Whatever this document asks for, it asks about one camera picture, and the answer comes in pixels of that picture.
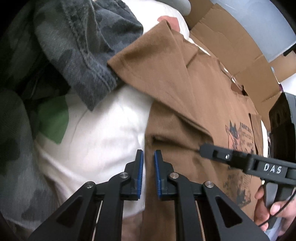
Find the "person right hand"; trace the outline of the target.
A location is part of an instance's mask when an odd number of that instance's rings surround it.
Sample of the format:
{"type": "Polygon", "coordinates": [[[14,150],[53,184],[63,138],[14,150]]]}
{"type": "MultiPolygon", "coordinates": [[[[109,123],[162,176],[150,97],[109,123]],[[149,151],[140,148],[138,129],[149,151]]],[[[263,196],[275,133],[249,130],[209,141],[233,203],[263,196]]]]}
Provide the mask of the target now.
{"type": "MultiPolygon", "coordinates": [[[[278,201],[275,202],[270,209],[267,209],[264,204],[264,188],[261,185],[255,194],[255,199],[257,200],[257,204],[255,206],[254,211],[254,219],[253,221],[260,225],[263,222],[267,221],[271,215],[275,215],[287,201],[278,201]]],[[[293,220],[295,219],[295,197],[293,200],[277,215],[278,218],[282,218],[281,229],[278,233],[279,236],[285,234],[293,220]]]]}

